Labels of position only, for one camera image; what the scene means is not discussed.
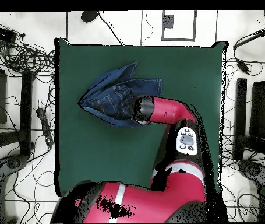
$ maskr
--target red robot arm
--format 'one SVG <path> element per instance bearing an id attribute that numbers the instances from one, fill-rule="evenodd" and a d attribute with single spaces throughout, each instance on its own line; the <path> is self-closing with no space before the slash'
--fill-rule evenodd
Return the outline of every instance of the red robot arm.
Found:
<path id="1" fill-rule="evenodd" d="M 137 97 L 131 111 L 139 123 L 168 125 L 165 155 L 154 166 L 150 189 L 120 182 L 80 184 L 60 200 L 52 223 L 206 221 L 204 166 L 194 114 L 179 101 L 154 96 Z"/>

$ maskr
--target cable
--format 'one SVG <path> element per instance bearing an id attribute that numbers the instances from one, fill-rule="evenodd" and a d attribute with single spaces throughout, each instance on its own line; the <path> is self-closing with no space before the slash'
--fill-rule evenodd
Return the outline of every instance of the cable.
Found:
<path id="1" fill-rule="evenodd" d="M 26 213 L 23 215 L 22 220 L 20 220 L 20 223 L 19 224 L 22 224 L 24 217 L 27 215 L 27 213 L 29 212 L 29 210 L 31 208 L 31 204 L 27 200 L 25 200 L 24 198 L 22 198 L 20 195 L 18 195 L 17 192 L 15 191 L 15 184 L 17 182 L 17 179 L 18 179 L 18 171 L 16 172 L 16 180 L 15 180 L 15 182 L 13 184 L 13 191 L 14 191 L 14 193 L 15 193 L 16 196 L 18 196 L 21 200 L 26 201 L 28 203 L 28 205 L 29 205 L 29 208 L 27 209 Z"/>
<path id="2" fill-rule="evenodd" d="M 3 69 L 2 67 L 6 67 L 6 71 L 8 71 L 10 73 L 10 75 L 7 75 L 9 78 L 11 77 L 15 77 L 15 78 L 21 78 L 21 75 L 18 75 L 20 73 L 22 73 L 23 71 L 32 71 L 34 72 L 35 76 L 36 76 L 36 80 L 38 80 L 39 82 L 42 82 L 44 84 L 48 84 L 48 94 L 47 94 L 47 102 L 44 105 L 44 109 L 45 112 L 47 109 L 50 109 L 51 114 L 54 114 L 52 107 L 54 107 L 55 105 L 55 96 L 54 96 L 54 92 L 55 92 L 55 86 L 54 86 L 54 65 L 55 65 L 55 61 L 54 61 L 54 50 L 49 52 L 48 54 L 46 53 L 45 49 L 43 49 L 42 47 L 40 47 L 39 45 L 36 44 L 25 44 L 23 42 L 23 37 L 25 36 L 25 34 L 20 34 L 19 32 L 10 29 L 8 27 L 5 27 L 3 25 L 0 24 L 0 27 L 7 29 L 7 30 L 11 30 L 15 33 L 17 33 L 17 37 L 16 37 L 16 42 L 13 45 L 7 45 L 4 42 L 0 41 L 0 69 Z M 50 79 L 48 81 L 43 81 L 39 78 L 39 76 L 50 76 Z M 10 99 L 10 98 L 14 98 L 16 103 L 8 103 L 6 102 L 6 99 Z M 7 97 L 4 98 L 5 99 L 5 104 L 7 105 L 15 105 L 15 106 L 22 106 L 16 96 L 11 96 L 11 97 Z M 9 116 L 10 121 L 13 125 L 13 128 L 0 128 L 0 129 L 10 129 L 10 130 L 15 130 L 16 132 L 19 131 L 19 129 L 16 128 L 16 126 L 14 125 L 11 116 L 9 115 L 9 113 L 0 106 L 1 109 L 3 109 L 6 114 Z M 51 125 L 51 123 L 54 123 L 54 116 L 53 118 L 51 118 L 50 121 L 50 130 L 54 131 L 53 126 Z M 33 208 L 34 211 L 34 215 L 31 216 L 31 218 L 27 221 L 24 222 L 24 219 L 26 217 L 26 215 L 28 214 L 31 205 L 30 203 L 32 201 L 28 201 L 26 199 L 24 199 L 23 197 L 19 196 L 16 192 L 16 187 L 22 182 L 24 181 L 31 173 L 33 174 L 33 178 L 35 179 L 35 181 L 38 182 L 38 180 L 36 180 L 35 175 L 34 175 L 34 170 L 36 169 L 36 167 L 39 166 L 39 164 L 41 163 L 41 161 L 43 160 L 44 156 L 51 150 L 51 147 L 47 149 L 46 152 L 44 152 L 42 155 L 38 155 L 35 156 L 35 150 L 36 150 L 36 142 L 39 139 L 39 137 L 35 140 L 34 143 L 34 152 L 33 152 L 33 158 L 28 160 L 27 163 L 32 162 L 32 171 L 25 177 L 23 178 L 20 182 L 17 182 L 18 180 L 18 176 L 19 174 L 17 173 L 16 175 L 16 180 L 15 183 L 13 185 L 13 188 L 6 193 L 5 196 L 7 196 L 7 194 L 9 194 L 11 191 L 14 191 L 14 193 L 16 194 L 17 197 L 19 197 L 21 200 L 14 200 L 16 201 L 20 201 L 20 202 L 25 202 L 29 205 L 28 210 L 26 211 L 25 215 L 22 217 L 22 220 L 20 221 L 20 223 L 24 223 L 26 224 L 28 221 L 30 221 L 34 216 L 36 218 L 37 223 L 40 223 L 40 219 L 38 219 L 37 217 L 37 212 L 40 208 L 40 203 L 41 202 L 50 202 L 50 201 L 33 201 L 35 203 L 35 206 Z M 3 163 L 6 161 L 6 159 L 9 156 L 9 154 L 11 153 L 11 151 L 8 153 L 7 157 L 0 159 L 0 162 L 3 161 Z M 34 166 L 34 161 L 38 158 L 40 158 L 40 161 L 37 163 L 36 166 Z"/>
<path id="3" fill-rule="evenodd" d="M 37 224 L 39 224 L 39 223 L 41 224 L 40 221 L 41 221 L 41 219 L 43 218 L 43 216 L 45 216 L 45 215 L 52 215 L 52 214 L 53 214 L 53 213 L 45 213 L 45 214 L 43 214 L 42 217 L 38 220 Z"/>
<path id="4" fill-rule="evenodd" d="M 147 15 L 148 15 L 148 11 L 147 11 L 147 13 L 146 13 L 146 22 L 147 22 L 148 25 L 152 28 L 152 32 L 151 32 L 151 35 L 150 35 L 149 37 L 146 37 L 146 38 L 142 41 L 142 43 L 141 43 L 140 45 L 142 45 L 142 44 L 146 41 L 146 39 L 151 38 L 151 37 L 152 37 L 152 34 L 153 34 L 153 32 L 154 32 L 154 29 L 153 29 L 152 25 L 147 21 Z"/>
<path id="5" fill-rule="evenodd" d="M 122 45 L 122 46 L 124 46 L 124 43 L 122 43 L 120 40 L 119 40 L 119 38 L 115 35 L 115 33 L 114 33 L 114 31 L 111 29 L 111 27 L 109 26 L 109 24 L 107 24 L 107 22 L 101 17 L 101 15 L 100 15 L 100 12 L 99 11 L 97 11 L 97 13 L 98 13 L 98 16 L 100 17 L 100 19 L 108 26 L 108 28 L 111 30 L 111 32 L 113 33 L 113 35 L 116 37 L 116 39 L 119 41 L 119 43 Z"/>

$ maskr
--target blue jeans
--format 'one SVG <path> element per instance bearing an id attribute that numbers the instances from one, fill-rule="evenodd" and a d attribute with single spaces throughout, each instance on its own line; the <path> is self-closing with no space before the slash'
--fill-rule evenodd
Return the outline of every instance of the blue jeans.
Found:
<path id="1" fill-rule="evenodd" d="M 162 79 L 132 79 L 137 62 L 101 75 L 80 98 L 79 106 L 118 127 L 141 126 L 132 120 L 129 106 L 139 95 L 160 96 Z"/>

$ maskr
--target white stripe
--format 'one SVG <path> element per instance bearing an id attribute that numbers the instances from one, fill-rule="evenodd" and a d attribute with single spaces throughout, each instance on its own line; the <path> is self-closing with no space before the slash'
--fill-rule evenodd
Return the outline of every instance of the white stripe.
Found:
<path id="1" fill-rule="evenodd" d="M 119 204 L 119 205 L 122 204 L 125 189 L 126 189 L 126 186 L 123 185 L 122 183 L 120 183 L 118 193 L 116 194 L 115 204 Z M 116 223 L 117 221 L 118 221 L 118 219 L 109 219 L 108 223 Z"/>
<path id="2" fill-rule="evenodd" d="M 153 170 L 153 175 L 152 175 L 152 178 L 157 174 L 157 171 L 154 169 Z"/>
<path id="3" fill-rule="evenodd" d="M 199 178 L 200 181 L 204 184 L 204 175 L 203 175 L 202 171 L 199 168 L 197 168 L 196 166 L 192 166 L 192 165 L 187 164 L 187 163 L 176 163 L 176 164 L 168 166 L 166 171 L 168 169 L 170 169 L 171 167 L 172 167 L 172 173 L 176 173 L 182 169 L 186 173 L 190 173 L 190 174 L 196 176 L 197 178 Z"/>

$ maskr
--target floor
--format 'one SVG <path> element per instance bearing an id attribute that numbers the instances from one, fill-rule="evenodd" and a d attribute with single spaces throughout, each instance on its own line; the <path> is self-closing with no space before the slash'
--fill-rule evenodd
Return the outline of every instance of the floor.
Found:
<path id="1" fill-rule="evenodd" d="M 196 21 L 196 39 L 195 42 L 190 41 L 161 41 L 161 22 L 162 11 L 127 11 L 127 12 L 104 12 L 103 19 L 109 23 L 115 34 L 121 42 L 126 45 L 134 46 L 202 46 L 210 47 L 215 41 L 228 41 L 229 49 L 227 51 L 227 59 L 232 58 L 232 46 L 248 34 L 258 31 L 265 27 L 263 10 L 197 10 Z M 20 13 L 0 13 L 0 23 L 4 26 L 24 33 L 26 36 L 23 41 L 28 44 L 37 44 L 41 46 L 47 54 L 54 49 L 54 38 L 63 37 L 69 40 L 71 44 L 118 44 L 118 40 L 113 36 L 110 29 L 100 19 L 93 23 L 85 24 L 80 20 L 82 12 L 20 12 Z M 166 11 L 167 15 L 175 16 L 174 28 L 171 33 L 164 33 L 165 37 L 175 39 L 192 39 L 193 33 L 193 12 L 187 11 Z M 236 56 L 245 61 L 261 61 L 265 62 L 265 37 L 259 38 L 249 44 L 243 45 L 236 50 Z M 225 114 L 224 114 L 224 134 L 226 135 L 224 142 L 226 150 L 230 150 L 231 142 L 228 140 L 233 134 L 234 123 L 234 101 L 235 97 L 235 81 L 237 78 L 247 78 L 248 80 L 248 96 L 247 100 L 251 100 L 251 87 L 253 82 L 265 80 L 265 64 L 261 70 L 260 64 L 252 63 L 250 69 L 251 74 L 256 76 L 248 76 L 237 70 L 234 59 L 227 63 L 227 74 L 229 84 L 227 87 L 227 95 L 225 98 Z M 45 74 L 41 75 L 40 80 L 48 82 L 50 77 Z M 17 128 L 19 128 L 20 107 L 16 104 L 16 99 L 20 99 L 20 78 L 8 78 L 8 95 L 6 99 L 6 110 L 10 114 L 11 119 Z M 33 108 L 41 107 L 47 101 L 48 84 L 39 80 L 34 81 L 33 85 Z M 47 109 L 48 120 L 52 121 L 54 128 L 54 106 L 52 110 Z M 248 103 L 247 119 L 250 113 L 250 103 Z M 0 132 L 4 128 L 13 128 L 11 122 L 7 121 L 5 125 L 0 125 Z M 32 141 L 36 141 L 35 157 L 42 155 L 46 150 L 46 144 L 42 135 L 40 120 L 32 116 Z M 12 149 L 17 153 L 18 145 L 8 145 L 0 148 L 0 158 L 6 156 Z M 29 163 L 23 170 L 19 172 L 19 178 L 16 184 L 16 192 L 30 202 L 30 209 L 23 219 L 22 223 L 49 223 L 51 212 L 55 208 L 55 204 L 59 199 L 56 196 L 53 185 L 54 172 L 53 149 L 34 161 Z M 258 201 L 251 196 L 243 196 L 240 200 L 241 216 L 235 208 L 235 199 L 244 193 L 251 193 L 257 196 L 254 184 L 245 179 L 237 171 L 237 165 L 230 165 L 233 161 L 227 159 L 228 152 L 225 153 L 224 166 L 222 171 L 222 184 L 224 186 L 224 201 L 226 203 L 230 222 L 241 222 L 241 216 L 245 222 L 256 221 L 254 216 L 257 211 Z M 254 157 L 259 162 L 265 164 L 262 160 L 264 156 L 258 154 Z M 22 201 L 13 192 L 13 183 L 16 174 L 11 175 L 6 186 L 5 206 L 8 216 L 17 216 L 18 223 L 28 210 L 28 203 Z"/>

